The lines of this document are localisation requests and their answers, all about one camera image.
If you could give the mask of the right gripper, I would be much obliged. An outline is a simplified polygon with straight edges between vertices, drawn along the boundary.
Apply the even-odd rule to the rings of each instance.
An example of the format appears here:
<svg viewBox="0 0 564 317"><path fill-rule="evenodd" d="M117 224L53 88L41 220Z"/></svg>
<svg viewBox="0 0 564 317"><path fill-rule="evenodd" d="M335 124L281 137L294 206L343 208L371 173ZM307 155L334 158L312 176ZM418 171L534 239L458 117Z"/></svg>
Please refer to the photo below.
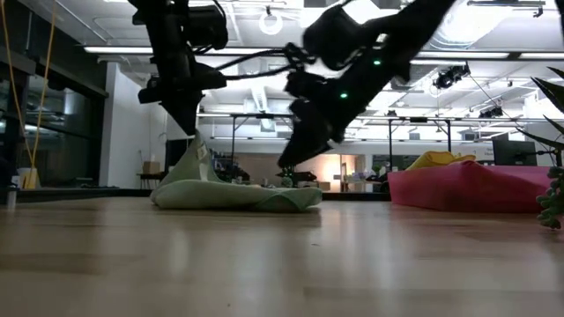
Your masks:
<svg viewBox="0 0 564 317"><path fill-rule="evenodd" d="M344 140L345 128L379 93L379 67L356 65L333 78L296 70L288 74L285 91L295 101L293 133L278 158L281 168L329 151L329 140Z"/></svg>

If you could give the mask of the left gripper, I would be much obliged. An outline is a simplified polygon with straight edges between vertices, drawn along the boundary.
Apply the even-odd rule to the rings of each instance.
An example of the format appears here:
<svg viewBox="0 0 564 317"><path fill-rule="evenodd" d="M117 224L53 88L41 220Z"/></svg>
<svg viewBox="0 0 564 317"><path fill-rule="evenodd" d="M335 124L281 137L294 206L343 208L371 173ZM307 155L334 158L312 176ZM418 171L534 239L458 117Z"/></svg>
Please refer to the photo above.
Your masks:
<svg viewBox="0 0 564 317"><path fill-rule="evenodd" d="M226 76L203 63L194 63L194 73L187 77L152 75L138 93L141 104L159 103L170 108L169 114L188 136L197 131L197 113L203 91L226 87Z"/></svg>

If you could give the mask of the green towel with white label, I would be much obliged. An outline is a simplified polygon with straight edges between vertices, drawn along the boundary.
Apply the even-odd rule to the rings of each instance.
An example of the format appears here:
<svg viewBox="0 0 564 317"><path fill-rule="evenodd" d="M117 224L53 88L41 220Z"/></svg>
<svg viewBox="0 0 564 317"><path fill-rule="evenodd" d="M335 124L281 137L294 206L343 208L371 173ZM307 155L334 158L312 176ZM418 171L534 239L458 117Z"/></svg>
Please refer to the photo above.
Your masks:
<svg viewBox="0 0 564 317"><path fill-rule="evenodd" d="M221 180L200 133L150 194L162 210L251 210L303 212L323 199L319 188L263 188Z"/></svg>

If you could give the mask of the yellow microfiber towel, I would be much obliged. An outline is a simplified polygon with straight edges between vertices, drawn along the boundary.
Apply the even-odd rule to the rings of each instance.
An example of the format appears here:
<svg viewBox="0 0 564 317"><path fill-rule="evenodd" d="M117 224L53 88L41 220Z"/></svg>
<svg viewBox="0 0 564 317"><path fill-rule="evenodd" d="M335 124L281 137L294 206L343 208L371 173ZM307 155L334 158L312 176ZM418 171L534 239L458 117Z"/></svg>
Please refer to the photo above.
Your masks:
<svg viewBox="0 0 564 317"><path fill-rule="evenodd" d="M448 166L453 163L467 160L475 161L476 156L473 154L461 155L460 153L454 155L450 151L427 151L420 155L410 166L408 166L406 171L434 166Z"/></svg>

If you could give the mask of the pink microfiber towel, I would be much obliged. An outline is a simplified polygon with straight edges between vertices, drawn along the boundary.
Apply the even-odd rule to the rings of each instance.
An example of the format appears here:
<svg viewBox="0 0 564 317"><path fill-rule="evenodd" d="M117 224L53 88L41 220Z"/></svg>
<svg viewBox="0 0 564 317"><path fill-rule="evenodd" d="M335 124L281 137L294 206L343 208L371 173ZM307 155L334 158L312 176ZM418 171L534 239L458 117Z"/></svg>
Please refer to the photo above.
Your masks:
<svg viewBox="0 0 564 317"><path fill-rule="evenodd" d="M445 177L490 177L491 175L503 173L505 166L484 166L475 161L465 160L446 166L433 167L432 170Z"/></svg>

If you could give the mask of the pink plastic bin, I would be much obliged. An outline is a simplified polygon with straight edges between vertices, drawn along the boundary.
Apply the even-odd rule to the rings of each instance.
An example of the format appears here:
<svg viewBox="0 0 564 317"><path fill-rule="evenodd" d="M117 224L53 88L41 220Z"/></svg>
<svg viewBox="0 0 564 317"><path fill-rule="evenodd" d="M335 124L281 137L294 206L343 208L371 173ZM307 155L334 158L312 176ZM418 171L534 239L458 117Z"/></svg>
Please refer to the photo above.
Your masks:
<svg viewBox="0 0 564 317"><path fill-rule="evenodd" d="M539 213L550 185L546 166L505 166L490 177L445 177L432 167L388 174L391 201L422 209L469 213Z"/></svg>

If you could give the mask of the black computer monitor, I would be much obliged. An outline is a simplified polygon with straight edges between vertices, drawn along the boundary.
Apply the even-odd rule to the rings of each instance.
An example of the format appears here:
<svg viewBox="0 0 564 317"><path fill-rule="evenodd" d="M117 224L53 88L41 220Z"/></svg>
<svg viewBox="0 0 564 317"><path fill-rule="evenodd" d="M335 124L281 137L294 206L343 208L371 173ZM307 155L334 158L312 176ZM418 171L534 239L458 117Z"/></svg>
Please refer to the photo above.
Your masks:
<svg viewBox="0 0 564 317"><path fill-rule="evenodd" d="M493 140L493 157L497 166L536 166L537 151L533 142Z"/></svg>
<svg viewBox="0 0 564 317"><path fill-rule="evenodd" d="M175 139L167 140L166 142L166 156L165 156L165 171L168 172L172 166L175 166L180 158L183 156L191 140Z"/></svg>

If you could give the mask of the pale cup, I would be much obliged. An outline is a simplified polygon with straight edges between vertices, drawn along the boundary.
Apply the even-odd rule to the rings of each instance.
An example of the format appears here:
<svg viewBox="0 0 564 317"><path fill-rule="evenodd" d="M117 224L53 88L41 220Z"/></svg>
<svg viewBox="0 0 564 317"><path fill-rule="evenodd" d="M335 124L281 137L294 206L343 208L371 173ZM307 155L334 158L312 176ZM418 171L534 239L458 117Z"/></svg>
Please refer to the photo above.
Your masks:
<svg viewBox="0 0 564 317"><path fill-rule="evenodd" d="M21 167L18 169L19 187L22 189L38 189L41 187L40 176L36 168Z"/></svg>

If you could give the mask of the small white bottle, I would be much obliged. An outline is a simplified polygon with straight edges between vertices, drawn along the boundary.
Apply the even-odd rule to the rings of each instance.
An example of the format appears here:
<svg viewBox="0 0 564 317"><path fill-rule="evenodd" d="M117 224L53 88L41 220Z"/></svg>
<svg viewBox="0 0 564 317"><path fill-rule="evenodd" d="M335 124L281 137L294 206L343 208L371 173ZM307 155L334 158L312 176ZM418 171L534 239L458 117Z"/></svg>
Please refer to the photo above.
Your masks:
<svg viewBox="0 0 564 317"><path fill-rule="evenodd" d="M19 177L14 175L7 186L8 194L6 198L6 206L8 210L14 211L17 203L17 194L19 191Z"/></svg>

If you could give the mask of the potted succulent plant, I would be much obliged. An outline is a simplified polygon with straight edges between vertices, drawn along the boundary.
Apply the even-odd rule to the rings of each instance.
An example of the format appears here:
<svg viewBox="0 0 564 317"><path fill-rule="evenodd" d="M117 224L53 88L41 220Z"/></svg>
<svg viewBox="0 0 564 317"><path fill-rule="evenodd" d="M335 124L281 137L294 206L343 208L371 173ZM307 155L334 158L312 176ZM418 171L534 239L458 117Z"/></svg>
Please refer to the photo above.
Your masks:
<svg viewBox="0 0 564 317"><path fill-rule="evenodd" d="M533 77L532 81L551 103L564 114L564 85L557 85L538 77ZM558 142L556 139L551 140L532 135L523 129L518 129L518 131L540 144L552 147L557 158L561 158L561 154L564 152L564 143ZM537 203L542 208L537 220L542 226L557 230L562 228L560 220L564 219L564 163L550 167L547 177L551 181L550 185L543 195L537 197Z"/></svg>

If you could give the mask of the black workstation frame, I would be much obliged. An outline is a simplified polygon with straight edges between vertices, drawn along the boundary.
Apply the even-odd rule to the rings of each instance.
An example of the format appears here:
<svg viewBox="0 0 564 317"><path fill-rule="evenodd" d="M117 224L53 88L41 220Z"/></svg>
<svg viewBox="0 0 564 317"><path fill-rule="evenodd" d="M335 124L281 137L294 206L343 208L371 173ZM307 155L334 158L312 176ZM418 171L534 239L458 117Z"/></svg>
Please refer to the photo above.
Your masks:
<svg viewBox="0 0 564 317"><path fill-rule="evenodd" d="M293 119L293 115L292 114L278 114L278 113L246 113L246 114L237 114L237 113L231 113L227 115L228 117L230 117L233 121L232 123L232 136L231 136L231 162L234 162L234 154L235 154L235 138L236 138L236 130L242 125L244 124L248 118L255 118L255 119L269 119L269 120L274 120L274 119ZM240 125L237 125L237 119L241 117L243 118L243 121L241 122Z"/></svg>
<svg viewBox="0 0 564 317"><path fill-rule="evenodd" d="M389 163L390 163L390 167L393 167L393 141L392 141L392 137L393 137L393 129L392 129L392 123L394 121L399 121L402 124L405 122L409 122L409 123L428 123L428 122L432 122L434 123L442 132L444 132L447 135L447 145L448 145L448 151L452 151L452 138L451 138L451 123L452 120L448 119L448 118L442 118L442 117L434 117L434 118L429 118L429 117L423 117L423 116L416 116L416 117L406 117L406 116L398 116L397 118L392 118L390 117L387 122L388 122L388 143L389 143ZM440 122L444 122L447 126L446 129L444 129L439 123Z"/></svg>

